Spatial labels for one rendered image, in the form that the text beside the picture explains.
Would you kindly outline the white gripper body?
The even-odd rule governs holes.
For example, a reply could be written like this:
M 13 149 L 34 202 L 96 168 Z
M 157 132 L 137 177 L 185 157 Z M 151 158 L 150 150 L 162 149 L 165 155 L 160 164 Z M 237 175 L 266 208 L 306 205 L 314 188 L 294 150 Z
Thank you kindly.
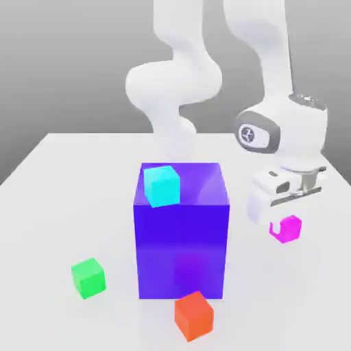
M 298 191 L 297 193 L 272 195 L 257 186 L 253 186 L 248 197 L 247 214 L 250 220 L 259 226 L 266 226 L 271 222 L 278 223 L 285 217 L 296 214 L 297 210 L 295 210 L 294 205 L 298 199 L 321 191 L 322 188 L 317 186 L 306 192 Z

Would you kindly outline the small magenta cube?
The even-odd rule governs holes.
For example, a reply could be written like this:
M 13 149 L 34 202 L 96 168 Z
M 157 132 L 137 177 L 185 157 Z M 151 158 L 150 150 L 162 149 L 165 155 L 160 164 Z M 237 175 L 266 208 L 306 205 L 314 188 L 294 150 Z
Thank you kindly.
M 274 231 L 274 224 L 271 222 L 269 233 L 281 243 L 288 243 L 300 237 L 302 220 L 295 215 L 285 217 L 280 221 L 279 232 Z

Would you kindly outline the small cyan cube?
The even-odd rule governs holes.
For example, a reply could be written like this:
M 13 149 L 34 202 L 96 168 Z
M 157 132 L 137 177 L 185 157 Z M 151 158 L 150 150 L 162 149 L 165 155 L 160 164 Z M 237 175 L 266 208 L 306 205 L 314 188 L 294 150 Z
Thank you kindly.
M 180 177 L 171 165 L 143 170 L 144 193 L 152 208 L 180 203 Z

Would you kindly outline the small orange cube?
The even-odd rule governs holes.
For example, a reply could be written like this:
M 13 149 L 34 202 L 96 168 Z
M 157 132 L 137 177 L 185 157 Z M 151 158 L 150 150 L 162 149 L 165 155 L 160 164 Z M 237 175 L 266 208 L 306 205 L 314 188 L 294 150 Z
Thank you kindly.
M 196 291 L 175 301 L 174 321 L 190 342 L 213 330 L 214 309 L 202 293 Z

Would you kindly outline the small green cube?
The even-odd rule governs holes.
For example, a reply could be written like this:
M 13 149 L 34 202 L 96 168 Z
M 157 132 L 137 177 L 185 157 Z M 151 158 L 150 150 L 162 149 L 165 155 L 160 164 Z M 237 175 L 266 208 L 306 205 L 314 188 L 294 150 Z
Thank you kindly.
M 95 258 L 89 258 L 71 267 L 73 284 L 82 299 L 106 290 L 104 269 Z

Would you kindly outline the large purple box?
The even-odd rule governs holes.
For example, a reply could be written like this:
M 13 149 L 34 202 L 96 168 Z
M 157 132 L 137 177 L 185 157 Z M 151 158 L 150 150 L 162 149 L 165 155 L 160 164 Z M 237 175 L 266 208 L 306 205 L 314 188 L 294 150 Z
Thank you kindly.
M 179 299 L 223 296 L 230 200 L 219 164 L 173 163 L 180 203 L 152 208 L 139 174 L 134 196 L 138 295 Z

